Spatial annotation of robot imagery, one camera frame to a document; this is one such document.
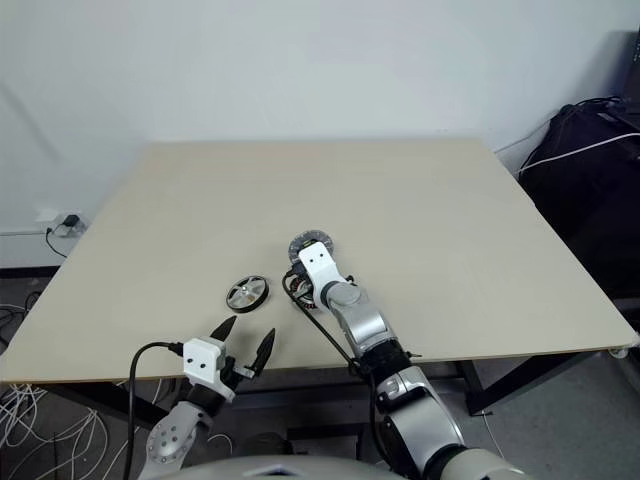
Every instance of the gray floor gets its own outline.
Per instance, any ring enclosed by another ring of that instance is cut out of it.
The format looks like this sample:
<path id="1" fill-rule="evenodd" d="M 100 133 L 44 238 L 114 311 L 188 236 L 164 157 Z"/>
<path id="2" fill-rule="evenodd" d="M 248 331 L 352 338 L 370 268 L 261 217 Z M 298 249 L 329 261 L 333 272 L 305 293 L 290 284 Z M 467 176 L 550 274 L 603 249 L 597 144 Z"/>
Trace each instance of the gray floor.
<path id="1" fill-rule="evenodd" d="M 0 280 L 0 302 L 21 304 L 29 291 L 42 289 L 45 284 L 45 280 L 34 279 Z M 2 335 L 10 337 L 12 328 L 4 328 Z M 512 367 L 513 361 L 483 361 L 477 366 L 483 381 L 490 381 Z M 598 354 L 525 395 L 495 407 L 488 421 L 505 457 L 539 479 L 640 478 L 640 395 L 631 387 L 622 367 L 627 368 L 628 365 L 607 354 Z M 313 380 L 308 374 L 306 379 Z M 277 380 L 286 382 L 287 377 L 280 376 Z M 299 379 L 294 374 L 291 381 Z M 155 382 L 140 382 L 141 395 L 149 398 L 156 385 Z M 460 422 L 467 443 L 495 450 L 483 419 L 466 414 L 463 396 L 446 394 L 443 398 Z M 170 402 L 171 398 L 167 398 L 164 404 Z M 38 405 L 36 430 L 44 436 L 61 431 L 86 414 L 83 407 L 55 395 L 47 395 Z M 243 438 L 264 431 L 284 434 L 291 427 L 351 423 L 364 421 L 365 417 L 365 399 L 304 408 L 231 407 L 216 419 L 214 433 L 225 433 L 237 444 Z M 113 454 L 124 441 L 124 422 L 103 418 L 109 430 L 108 451 L 90 478 L 103 477 Z M 141 464 L 145 437 L 146 432 L 141 430 L 136 443 L 134 472 Z M 0 478 L 6 479 L 17 462 L 37 444 L 30 441 L 21 447 L 0 451 Z M 59 461 L 69 458 L 71 446 L 71 442 L 60 442 L 57 448 Z M 92 448 L 78 461 L 76 478 L 95 463 L 102 446 L 103 435 L 96 432 Z M 353 457 L 355 438 L 307 440 L 296 442 L 294 446 L 298 452 Z M 229 447 L 222 438 L 212 440 L 205 448 L 206 452 L 199 457 L 217 459 L 228 456 Z M 50 446 L 41 449 L 20 467 L 13 478 L 37 477 L 53 466 L 53 455 Z M 107 478 L 118 479 L 121 475 L 122 458 Z M 57 478 L 69 478 L 69 469 L 61 469 Z"/>

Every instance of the black cable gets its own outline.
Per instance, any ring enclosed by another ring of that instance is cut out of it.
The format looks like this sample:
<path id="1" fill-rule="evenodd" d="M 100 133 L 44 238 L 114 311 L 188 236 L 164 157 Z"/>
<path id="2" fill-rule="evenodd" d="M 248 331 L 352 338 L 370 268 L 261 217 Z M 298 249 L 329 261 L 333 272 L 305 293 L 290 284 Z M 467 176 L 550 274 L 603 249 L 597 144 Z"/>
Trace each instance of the black cable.
<path id="1" fill-rule="evenodd" d="M 49 241 L 49 234 L 51 234 L 51 232 L 55 232 L 55 229 L 47 228 L 47 232 L 44 234 L 44 241 L 47 242 L 47 245 L 49 245 L 49 248 L 53 251 L 53 253 L 57 253 L 61 257 L 67 258 L 67 256 L 64 253 L 60 253 L 58 250 L 56 250 L 53 247 L 53 245 L 51 245 L 51 242 Z"/>
<path id="2" fill-rule="evenodd" d="M 333 347 L 338 351 L 338 353 L 342 356 L 342 358 L 344 358 L 349 364 L 349 366 L 352 367 L 353 360 L 351 359 L 349 354 L 347 354 L 347 352 L 345 352 L 344 348 L 340 346 L 340 344 L 336 341 L 336 339 L 333 338 L 331 334 L 322 325 L 320 325 L 320 322 L 318 322 L 318 320 L 316 320 L 316 318 L 313 315 L 311 315 L 309 310 L 307 310 L 304 307 L 304 305 L 300 304 L 298 299 L 293 295 L 293 292 L 291 292 L 289 288 L 287 288 L 287 278 L 291 277 L 293 274 L 294 273 L 291 270 L 289 270 L 287 273 L 284 274 L 284 277 L 282 277 L 282 288 L 287 293 L 289 298 L 293 300 L 293 303 L 296 304 L 296 306 L 300 309 L 300 311 L 305 314 L 305 316 L 311 321 L 311 323 L 315 325 L 315 327 L 318 330 L 320 330 L 320 333 L 322 333 L 325 336 L 325 338 L 329 340 L 329 343 L 333 345 Z"/>
<path id="3" fill-rule="evenodd" d="M 129 474 L 131 473 L 131 462 L 133 460 L 133 442 L 135 440 L 135 408 L 136 408 L 136 368 L 138 367 L 138 360 L 146 350 L 153 347 L 165 347 L 171 348 L 174 343 L 169 342 L 151 342 L 141 347 L 131 359 L 131 368 L 129 369 L 129 419 L 127 424 L 127 457 L 124 463 L 124 473 L 122 478 L 129 480 Z"/>

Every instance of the wooden table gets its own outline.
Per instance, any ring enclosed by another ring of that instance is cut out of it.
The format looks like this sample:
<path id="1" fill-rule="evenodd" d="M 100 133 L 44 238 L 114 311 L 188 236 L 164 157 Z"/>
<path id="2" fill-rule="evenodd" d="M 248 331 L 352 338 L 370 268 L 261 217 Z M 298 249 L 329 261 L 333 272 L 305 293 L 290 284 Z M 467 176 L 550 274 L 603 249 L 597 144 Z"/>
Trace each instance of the wooden table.
<path id="1" fill-rule="evenodd" d="M 232 314 L 231 285 L 252 274 L 265 276 L 271 293 L 240 316 L 229 351 L 249 361 L 276 327 L 268 368 L 340 365 L 280 287 L 288 243 L 316 228 L 333 238 L 341 272 L 355 276 L 424 361 L 637 341 L 477 140 L 158 144 L 29 314 L 2 357 L 1 378 L 125 378 L 142 344 L 207 335 Z M 346 346 L 337 323 L 320 318 Z M 149 351 L 138 374 L 180 375 L 181 361 Z"/>

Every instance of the wall socket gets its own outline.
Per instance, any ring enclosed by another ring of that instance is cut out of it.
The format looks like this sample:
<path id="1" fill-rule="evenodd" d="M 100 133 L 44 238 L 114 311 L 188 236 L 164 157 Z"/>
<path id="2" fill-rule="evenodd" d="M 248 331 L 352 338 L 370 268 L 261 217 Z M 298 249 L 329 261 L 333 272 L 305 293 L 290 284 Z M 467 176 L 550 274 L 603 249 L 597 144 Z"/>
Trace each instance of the wall socket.
<path id="1" fill-rule="evenodd" d="M 69 215 L 77 215 L 80 218 L 78 223 L 73 227 L 66 227 L 62 225 L 62 222 L 64 222 Z M 89 227 L 89 221 L 82 212 L 69 211 L 60 213 L 55 210 L 47 209 L 40 212 L 36 218 L 36 225 L 38 226 L 38 230 L 42 233 L 46 233 L 47 229 L 50 228 L 52 230 L 51 235 L 56 237 L 79 237 Z"/>

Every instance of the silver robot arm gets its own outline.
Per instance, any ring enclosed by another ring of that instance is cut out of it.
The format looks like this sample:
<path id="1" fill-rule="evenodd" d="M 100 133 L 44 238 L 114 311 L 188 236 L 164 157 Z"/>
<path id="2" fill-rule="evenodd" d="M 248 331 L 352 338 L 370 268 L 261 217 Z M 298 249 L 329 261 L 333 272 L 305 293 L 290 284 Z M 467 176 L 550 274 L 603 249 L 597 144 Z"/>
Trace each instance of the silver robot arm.
<path id="1" fill-rule="evenodd" d="M 298 253 L 313 300 L 338 320 L 361 374 L 375 388 L 384 415 L 382 443 L 393 470 L 433 480 L 525 480 L 530 477 L 493 453 L 469 449 L 460 429 L 422 370 L 411 364 L 367 292 L 340 275 L 321 242 Z"/>
<path id="2" fill-rule="evenodd" d="M 262 373 L 273 350 L 275 329 L 260 343 L 253 364 L 242 367 L 227 354 L 225 345 L 235 320 L 235 316 L 228 318 L 209 337 L 184 344 L 183 370 L 192 387 L 185 400 L 178 402 L 149 432 L 146 461 L 138 480 L 177 474 L 196 438 L 206 438 L 213 418 L 233 401 L 240 382 Z"/>

